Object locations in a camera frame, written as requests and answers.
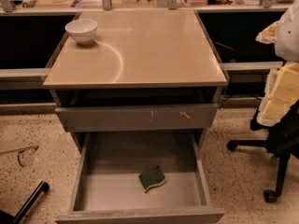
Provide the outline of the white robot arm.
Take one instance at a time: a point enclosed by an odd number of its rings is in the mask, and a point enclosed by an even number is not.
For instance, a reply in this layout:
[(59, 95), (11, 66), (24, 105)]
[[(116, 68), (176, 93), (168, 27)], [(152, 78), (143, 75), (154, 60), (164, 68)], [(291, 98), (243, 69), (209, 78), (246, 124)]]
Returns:
[(286, 62), (278, 70), (270, 70), (265, 96), (258, 107), (257, 122), (271, 127), (299, 100), (299, 0), (278, 21), (258, 33), (256, 40), (274, 44), (275, 54)]

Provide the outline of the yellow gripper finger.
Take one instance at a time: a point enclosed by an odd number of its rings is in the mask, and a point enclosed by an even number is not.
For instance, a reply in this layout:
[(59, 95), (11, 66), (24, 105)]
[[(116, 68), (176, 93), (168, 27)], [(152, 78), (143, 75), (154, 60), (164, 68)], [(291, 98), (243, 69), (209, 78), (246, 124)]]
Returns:
[(258, 108), (257, 122), (272, 127), (299, 100), (299, 63), (286, 62), (280, 69), (271, 69), (264, 92), (265, 96)]
[(263, 44), (275, 44), (277, 40), (277, 28), (278, 21), (275, 21), (257, 34), (256, 41)]

